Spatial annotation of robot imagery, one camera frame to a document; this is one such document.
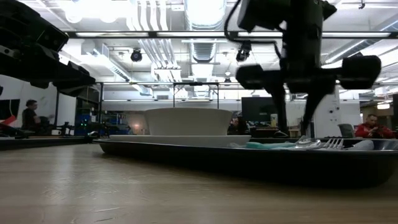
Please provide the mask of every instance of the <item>chair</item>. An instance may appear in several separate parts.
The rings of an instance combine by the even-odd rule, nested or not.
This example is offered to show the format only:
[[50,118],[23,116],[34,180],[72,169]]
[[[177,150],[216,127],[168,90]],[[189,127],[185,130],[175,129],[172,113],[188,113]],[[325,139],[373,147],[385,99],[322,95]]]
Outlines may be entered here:
[[354,127],[350,124],[339,124],[341,136],[343,138],[355,138]]

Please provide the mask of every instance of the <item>red shirt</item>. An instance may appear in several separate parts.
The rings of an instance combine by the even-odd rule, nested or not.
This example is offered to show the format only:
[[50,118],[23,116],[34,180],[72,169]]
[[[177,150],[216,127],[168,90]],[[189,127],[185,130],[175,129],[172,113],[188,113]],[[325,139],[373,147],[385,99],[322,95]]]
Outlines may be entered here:
[[[355,137],[373,138],[372,136],[369,136],[371,130],[372,128],[370,125],[366,123],[360,124],[355,130]],[[379,128],[375,130],[375,134],[381,136],[382,138],[394,138],[394,133],[382,125],[379,125]]]

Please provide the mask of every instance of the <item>table surface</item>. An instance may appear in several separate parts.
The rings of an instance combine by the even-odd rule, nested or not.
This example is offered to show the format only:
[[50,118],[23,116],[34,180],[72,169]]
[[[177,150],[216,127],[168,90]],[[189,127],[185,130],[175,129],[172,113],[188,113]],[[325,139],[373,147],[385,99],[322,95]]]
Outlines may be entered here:
[[376,189],[289,187],[108,156],[98,145],[0,151],[1,223],[398,223]]

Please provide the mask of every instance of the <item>man in red shirt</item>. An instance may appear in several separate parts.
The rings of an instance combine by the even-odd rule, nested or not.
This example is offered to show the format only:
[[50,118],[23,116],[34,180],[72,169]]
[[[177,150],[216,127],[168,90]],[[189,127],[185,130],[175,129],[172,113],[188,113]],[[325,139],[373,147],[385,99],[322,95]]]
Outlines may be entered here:
[[366,118],[366,122],[360,124],[355,130],[356,137],[362,138],[393,138],[394,133],[377,123],[377,116],[369,114]]

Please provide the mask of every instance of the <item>teal cloth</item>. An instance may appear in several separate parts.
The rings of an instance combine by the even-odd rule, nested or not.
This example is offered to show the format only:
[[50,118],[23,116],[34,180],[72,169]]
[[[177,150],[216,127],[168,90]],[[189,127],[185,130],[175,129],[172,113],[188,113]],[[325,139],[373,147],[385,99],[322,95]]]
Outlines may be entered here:
[[294,147],[295,144],[291,142],[285,143],[269,143],[269,144],[262,144],[258,142],[248,142],[246,143],[246,147],[248,149],[275,149],[278,147]]

